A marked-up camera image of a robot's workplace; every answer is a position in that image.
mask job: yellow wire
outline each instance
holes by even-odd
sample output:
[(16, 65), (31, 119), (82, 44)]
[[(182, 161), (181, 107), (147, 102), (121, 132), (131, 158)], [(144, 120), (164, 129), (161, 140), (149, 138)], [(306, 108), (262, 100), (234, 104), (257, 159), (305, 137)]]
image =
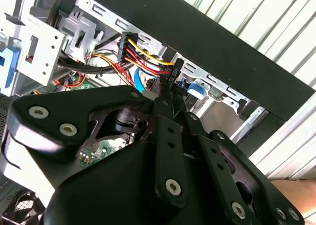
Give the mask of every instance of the yellow wire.
[(101, 59), (105, 60), (108, 64), (110, 64), (112, 66), (112, 68), (115, 70), (115, 72), (119, 75), (119, 77), (127, 84), (127, 85), (132, 85), (132, 83), (130, 83), (128, 81), (128, 79), (125, 78), (125, 76), (120, 73), (118, 71), (118, 69), (116, 68), (116, 66), (113, 64), (112, 60), (105, 57), (104, 55), (100, 55), (100, 54), (93, 54), (92, 57), (100, 57)]
[[(128, 57), (124, 57), (125, 60), (127, 60), (130, 63), (133, 63), (134, 65), (137, 65), (139, 68), (141, 68), (142, 70), (144, 69), (141, 65), (139, 65), (138, 63), (136, 63), (135, 61), (133, 61), (132, 59), (129, 59)], [(156, 77), (158, 77), (157, 74), (154, 74), (153, 72), (150, 72), (151, 75), (154, 75)]]
[(140, 51), (143, 55), (147, 56), (148, 58), (153, 59), (153, 60), (157, 61), (158, 63), (160, 63), (160, 64), (162, 64), (162, 65), (165, 65), (165, 66), (174, 66), (174, 63), (165, 62), (165, 61), (160, 61), (160, 60), (156, 59), (155, 57), (153, 57), (153, 56), (147, 54), (145, 51), (143, 51), (142, 49), (140, 49), (140, 48), (136, 45), (136, 43), (134, 43), (131, 39), (128, 39), (128, 42), (129, 42), (130, 44), (132, 44), (132, 46), (135, 47), (136, 50)]

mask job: red wire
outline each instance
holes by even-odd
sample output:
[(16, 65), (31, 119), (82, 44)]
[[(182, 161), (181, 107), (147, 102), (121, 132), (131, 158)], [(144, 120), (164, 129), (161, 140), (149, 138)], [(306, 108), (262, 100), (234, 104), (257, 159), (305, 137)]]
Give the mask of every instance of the red wire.
[(128, 73), (122, 68), (122, 66), (120, 66), (119, 63), (114, 63), (111, 59), (105, 57), (105, 56), (99, 56), (101, 59), (110, 62), (116, 69), (118, 72), (120, 72), (122, 75), (124, 75), (124, 77), (133, 85), (135, 86), (135, 83), (133, 81), (133, 79), (128, 75)]
[(150, 73), (152, 72), (154, 72), (155, 74), (169, 74), (170, 73), (169, 71), (155, 71), (153, 69), (148, 68), (142, 63), (142, 61), (134, 54), (134, 52), (131, 49), (126, 48), (126, 50), (145, 70), (149, 71)]
[(68, 84), (69, 86), (73, 86), (73, 85), (77, 85), (77, 84), (79, 84), (80, 83), (80, 81), (81, 81), (81, 73), (80, 72), (78, 72), (78, 75), (79, 75), (79, 78), (77, 79), (77, 81), (76, 82), (74, 82), (73, 84)]
[(83, 84), (83, 82), (85, 81), (86, 77), (87, 77), (87, 75), (84, 75), (83, 79), (81, 80), (81, 82), (79, 84), (77, 84), (77, 85), (67, 85), (67, 84), (65, 84), (64, 86), (67, 87), (67, 88), (78, 87), (78, 86)]
[(135, 85), (133, 79), (128, 75), (128, 73), (122, 68), (122, 66), (120, 66), (119, 64), (115, 64), (114, 65), (117, 67), (117, 69), (124, 74), (124, 76), (133, 84)]

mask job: black plastic bracket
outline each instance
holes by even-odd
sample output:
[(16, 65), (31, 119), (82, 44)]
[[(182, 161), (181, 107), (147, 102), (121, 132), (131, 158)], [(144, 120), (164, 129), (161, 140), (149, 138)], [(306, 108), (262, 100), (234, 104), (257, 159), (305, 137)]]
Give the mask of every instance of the black plastic bracket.
[[(143, 95), (130, 86), (21, 97), (11, 105), (7, 129), (23, 145), (54, 159), (68, 160), (85, 144), (105, 139), (96, 136), (111, 112), (139, 109), (144, 102)], [(33, 117), (30, 110), (36, 106), (45, 108), (48, 116)], [(62, 134), (64, 123), (75, 126), (77, 133), (71, 137)]]
[[(303, 225), (304, 219), (299, 211), (263, 175), (263, 173), (242, 153), (242, 151), (223, 132), (212, 131), (208, 137), (219, 145), (220, 151), (233, 164), (232, 178), (239, 185), (240, 193), (249, 196), (249, 206), (260, 218), (262, 224)], [(286, 217), (278, 213), (281, 209)], [(299, 220), (294, 219), (289, 210), (294, 211)]]

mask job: black power connector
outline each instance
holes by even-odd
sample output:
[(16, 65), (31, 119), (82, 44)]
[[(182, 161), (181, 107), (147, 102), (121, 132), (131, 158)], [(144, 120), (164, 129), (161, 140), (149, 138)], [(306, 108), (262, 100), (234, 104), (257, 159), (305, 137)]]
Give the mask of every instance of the black power connector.
[(123, 32), (122, 36), (120, 38), (119, 46), (118, 46), (118, 62), (123, 62), (124, 55), (126, 54), (125, 48), (130, 43), (128, 42), (128, 39), (131, 39), (134, 43), (137, 43), (138, 40), (138, 34), (131, 33), (131, 32)]

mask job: white corrugated wall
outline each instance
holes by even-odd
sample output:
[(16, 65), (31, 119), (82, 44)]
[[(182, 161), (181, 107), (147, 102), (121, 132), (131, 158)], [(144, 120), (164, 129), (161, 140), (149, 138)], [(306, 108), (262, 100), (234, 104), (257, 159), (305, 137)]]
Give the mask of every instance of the white corrugated wall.
[(316, 89), (316, 0), (185, 0)]

